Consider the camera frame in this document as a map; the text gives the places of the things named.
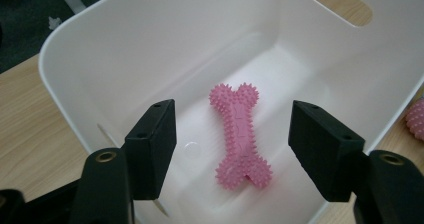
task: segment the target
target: spiky rubber bone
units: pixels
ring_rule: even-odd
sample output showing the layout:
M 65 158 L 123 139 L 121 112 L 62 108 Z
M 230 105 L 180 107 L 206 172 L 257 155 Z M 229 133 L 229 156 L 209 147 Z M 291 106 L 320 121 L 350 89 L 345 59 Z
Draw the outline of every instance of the spiky rubber bone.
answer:
M 259 93 L 244 83 L 235 92 L 229 85 L 215 86 L 209 95 L 212 106 L 224 118 L 227 155 L 216 169 L 218 183 L 233 190 L 246 178 L 258 188 L 271 180 L 271 166 L 256 150 L 252 125 L 252 108 Z

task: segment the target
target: white plastic bin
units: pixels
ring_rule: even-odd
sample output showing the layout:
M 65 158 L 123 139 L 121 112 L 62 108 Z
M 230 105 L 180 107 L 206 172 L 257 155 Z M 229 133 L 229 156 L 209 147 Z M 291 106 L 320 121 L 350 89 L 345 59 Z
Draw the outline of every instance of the white plastic bin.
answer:
M 142 223 L 307 223 L 324 200 L 287 144 L 292 101 L 323 107 L 370 150 L 424 81 L 424 0 L 362 1 L 373 17 L 354 27 L 315 0 L 102 0 L 49 37 L 40 72 L 89 152 L 122 145 L 151 104 L 175 99 L 169 217 L 136 202 Z M 274 174 L 263 190 L 227 191 L 208 94 L 243 82 L 260 92 L 256 144 Z

